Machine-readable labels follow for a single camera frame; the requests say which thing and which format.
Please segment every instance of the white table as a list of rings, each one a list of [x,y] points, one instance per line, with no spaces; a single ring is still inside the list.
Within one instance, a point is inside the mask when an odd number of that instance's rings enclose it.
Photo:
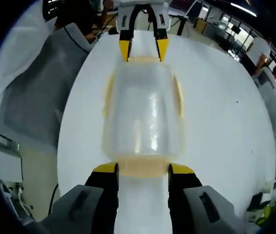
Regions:
[[[242,216],[252,195],[275,176],[274,135],[265,104],[240,63],[202,43],[169,37],[164,62],[184,96],[186,143],[176,162],[194,169],[203,185],[216,189]],[[135,31],[131,56],[157,56],[153,32]],[[118,35],[103,35],[76,78],[59,136],[61,195],[109,162],[101,147],[102,108],[107,81],[120,63]],[[127,233],[126,225],[131,233],[171,232],[167,178],[119,180],[116,233]]]

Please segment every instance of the plastic container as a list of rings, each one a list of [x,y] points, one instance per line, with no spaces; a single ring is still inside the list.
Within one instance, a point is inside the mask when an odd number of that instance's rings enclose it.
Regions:
[[[123,175],[162,175],[181,154],[182,95],[164,63],[132,61],[118,67],[104,112],[103,148]]]

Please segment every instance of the white tabletop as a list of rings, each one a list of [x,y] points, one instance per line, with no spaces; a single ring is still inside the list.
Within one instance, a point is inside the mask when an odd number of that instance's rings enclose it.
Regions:
[[[84,184],[96,166],[109,162],[101,146],[102,108],[107,81],[122,63],[118,38],[103,35],[83,64],[67,101],[58,146],[61,195]],[[169,39],[164,62],[179,80],[184,97],[185,150],[176,162],[191,167],[203,185],[216,189],[242,216],[252,195],[275,176],[274,135],[265,104],[240,63],[202,43],[175,35]],[[153,32],[135,31],[131,56],[156,55]],[[140,225],[137,233],[152,233],[159,226],[165,227],[165,233],[171,231],[167,178],[133,183],[120,177],[119,185],[117,233],[126,233],[120,225],[125,217],[136,219],[124,222]],[[152,205],[138,200],[141,193],[156,194],[150,195]],[[158,213],[153,213],[155,221],[148,219],[146,210],[135,214],[130,210],[148,206]]]

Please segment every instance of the ceiling light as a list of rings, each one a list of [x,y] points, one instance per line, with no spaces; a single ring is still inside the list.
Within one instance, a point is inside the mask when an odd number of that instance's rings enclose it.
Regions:
[[[252,11],[250,11],[250,10],[248,10],[248,9],[243,8],[242,6],[236,5],[236,4],[234,4],[234,3],[230,3],[230,4],[231,4],[232,6],[234,6],[234,7],[236,7],[236,8],[239,8],[239,9],[242,10],[242,11],[245,11],[245,12],[251,14],[251,15],[254,16],[254,17],[257,17],[257,15],[256,15],[254,12],[252,12]]]

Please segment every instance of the gray cloth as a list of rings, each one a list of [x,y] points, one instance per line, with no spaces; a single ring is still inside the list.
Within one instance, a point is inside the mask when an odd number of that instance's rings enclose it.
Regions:
[[[79,45],[87,47],[75,24],[66,28]],[[63,113],[87,55],[64,29],[51,34],[31,66],[5,90],[0,134],[31,149],[56,154],[60,130],[56,113]]]

